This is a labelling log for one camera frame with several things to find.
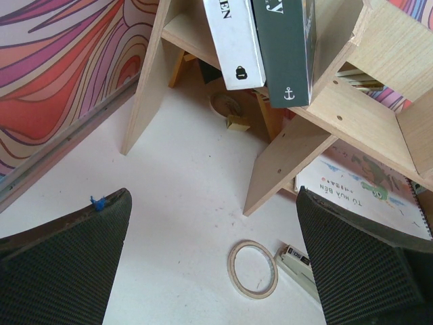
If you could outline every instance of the book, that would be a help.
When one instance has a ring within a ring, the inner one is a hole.
[[[383,85],[376,85],[376,84],[368,84],[368,85],[353,85],[353,87],[355,87],[358,90],[361,91],[382,91],[384,90]]]
[[[356,87],[356,86],[370,86],[370,87],[383,87],[384,84],[380,83],[379,81],[353,81],[351,83],[348,83],[349,85]]]
[[[354,74],[362,74],[364,73],[362,70],[359,70],[356,66],[350,64],[349,62],[346,62],[343,64],[341,69],[336,73],[337,77],[344,77],[344,76],[352,76]]]
[[[431,240],[428,222],[409,180],[338,140],[295,179],[310,191],[400,232]]]
[[[250,0],[203,0],[227,90],[262,87],[265,69]]]
[[[369,82],[376,81],[373,77],[369,76],[366,73],[361,74],[354,74],[351,76],[345,76],[345,77],[339,77],[340,79],[346,81],[347,83],[354,83],[354,82]]]
[[[316,48],[314,0],[252,0],[274,108],[308,106]]]

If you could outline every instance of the tape roll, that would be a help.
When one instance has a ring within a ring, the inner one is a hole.
[[[214,93],[210,96],[210,109],[219,117],[226,119],[229,115],[241,116],[239,103],[226,93]]]
[[[241,249],[244,247],[251,247],[256,250],[258,250],[267,260],[269,264],[269,269],[271,270],[271,281],[269,282],[268,287],[266,287],[262,291],[251,291],[242,286],[241,282],[237,278],[236,270],[235,270],[235,260],[236,255],[239,253]],[[257,242],[254,242],[252,240],[245,240],[243,242],[240,242],[236,246],[233,247],[229,254],[229,258],[227,260],[227,269],[229,271],[229,277],[230,281],[233,284],[233,286],[236,288],[237,291],[239,291],[240,294],[242,294],[245,297],[251,298],[251,299],[264,299],[271,295],[275,288],[277,287],[278,283],[278,270],[277,270],[277,264],[275,263],[275,260],[273,259],[273,256],[270,254],[270,252],[263,246],[260,245]]]

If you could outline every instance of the orange wavy pattern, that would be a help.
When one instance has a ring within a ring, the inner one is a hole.
[[[0,180],[139,73],[158,2],[2,5]]]

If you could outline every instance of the book stack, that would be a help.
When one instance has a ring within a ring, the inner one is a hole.
[[[274,108],[308,106],[315,0],[203,0],[228,90],[262,87]]]
[[[383,83],[348,62],[341,67],[336,76],[361,91],[382,91],[385,87]]]

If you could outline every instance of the dark green book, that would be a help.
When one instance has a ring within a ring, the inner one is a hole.
[[[252,0],[274,108],[308,106],[316,48],[314,0]]]

